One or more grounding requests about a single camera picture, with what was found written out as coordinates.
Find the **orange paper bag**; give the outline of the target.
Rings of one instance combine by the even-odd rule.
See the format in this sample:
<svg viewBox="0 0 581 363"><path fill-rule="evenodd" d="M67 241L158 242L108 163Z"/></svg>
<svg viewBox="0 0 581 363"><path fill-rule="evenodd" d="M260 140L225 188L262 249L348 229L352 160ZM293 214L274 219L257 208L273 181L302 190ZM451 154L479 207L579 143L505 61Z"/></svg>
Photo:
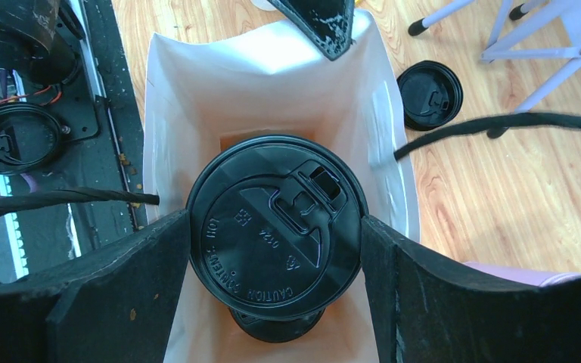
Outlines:
<svg viewBox="0 0 581 363"><path fill-rule="evenodd" d="M148 56L144 186L160 197L150 224L187 210L194 183L220 153L262 135L294 135L341 158L357 177L368 214L418 242L409 152L494 125L581 129L581 117L531 113L489 117L405 139L402 96L367 11L354 11L354 46L329 61L290 21L192 45L155 35ZM200 282L191 246L161 362L382 362L361 269L316 326L286 343L257 340Z"/></svg>

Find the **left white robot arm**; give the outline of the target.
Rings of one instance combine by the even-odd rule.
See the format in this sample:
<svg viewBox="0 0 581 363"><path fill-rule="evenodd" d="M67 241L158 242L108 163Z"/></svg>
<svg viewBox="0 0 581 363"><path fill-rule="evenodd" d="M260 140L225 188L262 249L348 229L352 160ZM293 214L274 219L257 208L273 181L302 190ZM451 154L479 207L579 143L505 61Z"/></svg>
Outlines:
<svg viewBox="0 0 581 363"><path fill-rule="evenodd" d="M280 11L330 61L352 43L354 1L257 1ZM85 30L66 1L0 1L0 68L39 85L69 83L79 69L76 52L58 32L78 40Z"/></svg>

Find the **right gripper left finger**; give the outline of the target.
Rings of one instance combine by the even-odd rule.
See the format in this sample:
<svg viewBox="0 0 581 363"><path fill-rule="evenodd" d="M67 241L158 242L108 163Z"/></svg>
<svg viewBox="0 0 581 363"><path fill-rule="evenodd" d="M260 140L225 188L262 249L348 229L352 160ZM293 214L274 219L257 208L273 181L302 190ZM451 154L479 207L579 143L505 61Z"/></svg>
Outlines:
<svg viewBox="0 0 581 363"><path fill-rule="evenodd" d="M190 250L185 210L0 283L0 362L161 362Z"/></svg>

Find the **pink straw holder cup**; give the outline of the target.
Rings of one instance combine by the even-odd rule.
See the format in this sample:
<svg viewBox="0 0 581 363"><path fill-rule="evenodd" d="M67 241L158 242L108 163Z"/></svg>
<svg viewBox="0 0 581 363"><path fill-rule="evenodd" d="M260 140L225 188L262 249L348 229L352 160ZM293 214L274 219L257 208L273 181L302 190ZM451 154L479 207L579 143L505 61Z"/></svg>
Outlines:
<svg viewBox="0 0 581 363"><path fill-rule="evenodd" d="M522 284L529 284L537 287L546 287L555 284L562 284L581 278L576 272L551 272L537 271L524 268L512 268L499 265L489 265L479 262L465 262L465 265L478 271L493 275L505 280L516 281Z"/></svg>

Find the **stack of black lids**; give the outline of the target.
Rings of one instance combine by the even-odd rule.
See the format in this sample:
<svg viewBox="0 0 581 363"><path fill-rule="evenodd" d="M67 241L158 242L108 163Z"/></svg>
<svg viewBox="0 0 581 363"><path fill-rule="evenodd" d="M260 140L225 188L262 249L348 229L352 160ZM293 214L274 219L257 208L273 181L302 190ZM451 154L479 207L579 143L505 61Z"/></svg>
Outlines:
<svg viewBox="0 0 581 363"><path fill-rule="evenodd" d="M426 132L451 122L461 110L464 90L457 75L445 64L420 61L396 79L402 96L404 123Z"/></svg>

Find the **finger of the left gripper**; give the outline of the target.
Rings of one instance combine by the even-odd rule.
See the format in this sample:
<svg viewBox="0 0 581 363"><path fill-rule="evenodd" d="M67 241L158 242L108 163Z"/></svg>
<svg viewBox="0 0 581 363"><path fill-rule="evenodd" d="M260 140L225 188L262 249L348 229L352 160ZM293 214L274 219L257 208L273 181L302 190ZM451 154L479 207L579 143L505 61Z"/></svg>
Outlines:
<svg viewBox="0 0 581 363"><path fill-rule="evenodd" d="M353 43L353 0L271 0L330 61L346 53Z"/></svg>

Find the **black cup lid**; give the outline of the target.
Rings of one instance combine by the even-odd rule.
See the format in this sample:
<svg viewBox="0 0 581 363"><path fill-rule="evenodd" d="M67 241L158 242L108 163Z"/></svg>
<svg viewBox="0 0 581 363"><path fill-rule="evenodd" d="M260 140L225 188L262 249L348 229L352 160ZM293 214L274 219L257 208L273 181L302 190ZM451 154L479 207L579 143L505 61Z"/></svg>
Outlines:
<svg viewBox="0 0 581 363"><path fill-rule="evenodd" d="M368 214L351 168L294 135L262 135L215 157L188 197L191 265L230 308L288 321L321 311L361 269Z"/></svg>
<svg viewBox="0 0 581 363"><path fill-rule="evenodd" d="M232 318L249 336L267 343L286 343L307 334L317 325L325 310L290 321L271 321L229 309Z"/></svg>

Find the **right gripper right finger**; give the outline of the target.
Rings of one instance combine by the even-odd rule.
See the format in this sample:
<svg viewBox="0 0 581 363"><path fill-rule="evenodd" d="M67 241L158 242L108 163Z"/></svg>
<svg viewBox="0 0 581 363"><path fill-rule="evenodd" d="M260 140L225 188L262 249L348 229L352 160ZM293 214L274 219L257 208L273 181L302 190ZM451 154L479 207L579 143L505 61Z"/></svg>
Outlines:
<svg viewBox="0 0 581 363"><path fill-rule="evenodd" d="M581 278L547 287L456 262L373 216L362 270L382 362L581 362Z"/></svg>

